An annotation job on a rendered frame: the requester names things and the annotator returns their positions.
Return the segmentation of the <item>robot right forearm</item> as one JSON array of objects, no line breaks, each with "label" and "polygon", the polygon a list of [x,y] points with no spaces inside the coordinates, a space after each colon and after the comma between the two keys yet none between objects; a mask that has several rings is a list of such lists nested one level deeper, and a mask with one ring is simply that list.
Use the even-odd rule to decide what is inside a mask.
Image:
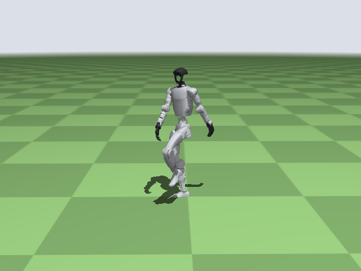
[{"label": "robot right forearm", "polygon": [[160,127],[162,127],[162,124],[163,124],[163,122],[165,120],[166,115],[167,115],[167,113],[162,111],[162,109],[161,109],[160,116],[159,116],[159,119],[157,121],[157,122],[160,122]]}]

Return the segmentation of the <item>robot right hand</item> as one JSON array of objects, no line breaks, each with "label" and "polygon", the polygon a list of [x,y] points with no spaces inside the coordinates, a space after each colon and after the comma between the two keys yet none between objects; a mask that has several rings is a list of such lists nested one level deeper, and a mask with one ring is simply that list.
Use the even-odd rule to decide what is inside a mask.
[{"label": "robot right hand", "polygon": [[160,122],[157,122],[157,123],[156,123],[155,128],[156,128],[156,131],[155,131],[155,133],[156,133],[156,138],[157,138],[159,141],[161,141],[161,139],[159,139],[159,138],[160,138],[160,137],[159,137],[159,129],[161,129],[161,127],[160,127]]}]

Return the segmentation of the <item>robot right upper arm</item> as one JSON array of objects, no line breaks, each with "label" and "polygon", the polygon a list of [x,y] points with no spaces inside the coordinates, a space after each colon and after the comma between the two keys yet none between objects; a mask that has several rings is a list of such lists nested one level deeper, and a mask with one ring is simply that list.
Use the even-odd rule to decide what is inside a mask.
[{"label": "robot right upper arm", "polygon": [[172,102],[171,90],[172,90],[172,88],[168,88],[168,90],[166,92],[165,105],[162,106],[162,111],[164,111],[164,112],[170,111],[170,105]]}]

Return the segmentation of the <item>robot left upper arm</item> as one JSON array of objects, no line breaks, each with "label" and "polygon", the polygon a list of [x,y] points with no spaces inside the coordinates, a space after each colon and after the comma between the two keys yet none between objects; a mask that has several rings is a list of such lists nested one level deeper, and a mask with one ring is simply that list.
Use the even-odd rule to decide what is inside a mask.
[{"label": "robot left upper arm", "polygon": [[202,104],[201,104],[201,100],[200,100],[200,97],[198,95],[197,89],[196,88],[188,88],[186,91],[187,91],[188,95],[190,97],[192,97],[194,103],[197,105],[196,112],[197,113],[202,113],[203,112],[202,109],[201,109]]}]

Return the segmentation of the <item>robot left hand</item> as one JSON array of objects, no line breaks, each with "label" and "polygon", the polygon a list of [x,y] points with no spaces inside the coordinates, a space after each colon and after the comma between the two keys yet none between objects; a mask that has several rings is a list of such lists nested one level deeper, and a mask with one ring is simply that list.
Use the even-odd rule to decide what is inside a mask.
[{"label": "robot left hand", "polygon": [[212,136],[213,132],[214,132],[214,127],[213,124],[211,124],[211,126],[206,123],[207,127],[209,128],[209,133],[208,133],[208,137]]}]

